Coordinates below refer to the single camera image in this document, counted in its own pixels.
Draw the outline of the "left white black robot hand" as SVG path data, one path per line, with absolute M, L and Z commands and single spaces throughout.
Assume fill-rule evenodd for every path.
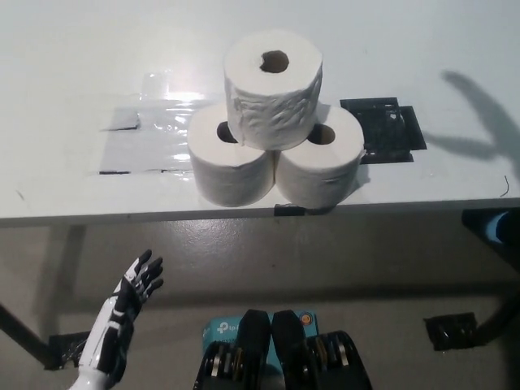
M 150 249 L 136 258 L 104 301 L 82 350 L 74 389 L 111 389 L 123 378 L 134 323 L 163 286 L 163 259 L 151 258 Z

